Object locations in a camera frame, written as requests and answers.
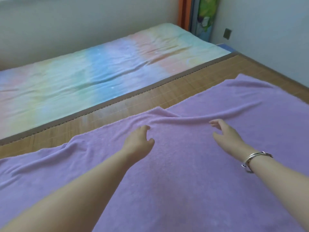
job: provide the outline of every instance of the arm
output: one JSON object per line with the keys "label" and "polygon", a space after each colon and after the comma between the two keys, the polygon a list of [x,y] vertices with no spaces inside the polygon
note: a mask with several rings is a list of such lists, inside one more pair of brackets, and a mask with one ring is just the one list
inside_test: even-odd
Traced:
{"label": "arm", "polygon": [[[213,127],[222,130],[214,133],[218,145],[228,154],[243,162],[256,149],[247,145],[235,129],[223,120],[210,121]],[[280,200],[288,212],[309,231],[309,178],[293,171],[268,156],[257,156],[250,161],[250,169]]]}
{"label": "arm", "polygon": [[127,170],[151,151],[155,141],[147,141],[148,129],[132,132],[119,152],[35,204],[1,232],[91,232]]}

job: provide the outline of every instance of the bracelet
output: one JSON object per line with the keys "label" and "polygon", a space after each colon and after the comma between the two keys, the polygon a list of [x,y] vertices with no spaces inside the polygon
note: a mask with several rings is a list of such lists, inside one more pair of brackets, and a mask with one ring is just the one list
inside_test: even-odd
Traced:
{"label": "bracelet", "polygon": [[254,173],[254,172],[251,170],[251,168],[249,167],[249,163],[250,163],[250,161],[251,161],[254,157],[256,157],[256,156],[269,156],[269,157],[272,157],[272,158],[273,158],[273,156],[272,156],[271,154],[266,153],[266,152],[264,152],[264,151],[251,154],[250,156],[247,157],[247,159],[246,159],[246,160],[243,162],[243,164],[241,165],[242,167],[245,168],[246,172],[248,172],[248,173]]}

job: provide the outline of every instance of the blue object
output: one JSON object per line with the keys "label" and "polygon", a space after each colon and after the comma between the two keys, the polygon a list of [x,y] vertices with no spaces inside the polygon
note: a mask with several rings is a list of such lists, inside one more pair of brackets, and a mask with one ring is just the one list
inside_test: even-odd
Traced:
{"label": "blue object", "polygon": [[230,52],[234,52],[234,51],[236,51],[236,50],[234,50],[232,47],[230,47],[230,46],[228,46],[228,45],[226,45],[226,44],[218,44],[217,46],[219,46],[219,47],[221,47],[222,49],[225,49],[225,50],[228,50],[228,51],[230,51]]}

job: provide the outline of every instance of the gray wall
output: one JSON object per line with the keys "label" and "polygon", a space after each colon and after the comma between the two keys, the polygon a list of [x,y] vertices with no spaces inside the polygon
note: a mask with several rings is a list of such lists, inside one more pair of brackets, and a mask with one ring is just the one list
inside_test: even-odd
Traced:
{"label": "gray wall", "polygon": [[0,69],[176,23],[178,0],[0,0]]}
{"label": "gray wall", "polygon": [[211,42],[309,87],[309,0],[221,0]]}

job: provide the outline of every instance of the person's left hand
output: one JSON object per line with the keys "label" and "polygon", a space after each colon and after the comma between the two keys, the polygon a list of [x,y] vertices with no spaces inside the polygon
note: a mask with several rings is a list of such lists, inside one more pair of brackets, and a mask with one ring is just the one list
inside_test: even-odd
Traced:
{"label": "person's left hand", "polygon": [[143,125],[137,128],[126,138],[122,151],[126,153],[133,162],[138,162],[148,155],[155,144],[153,138],[147,140],[147,131],[150,126]]}

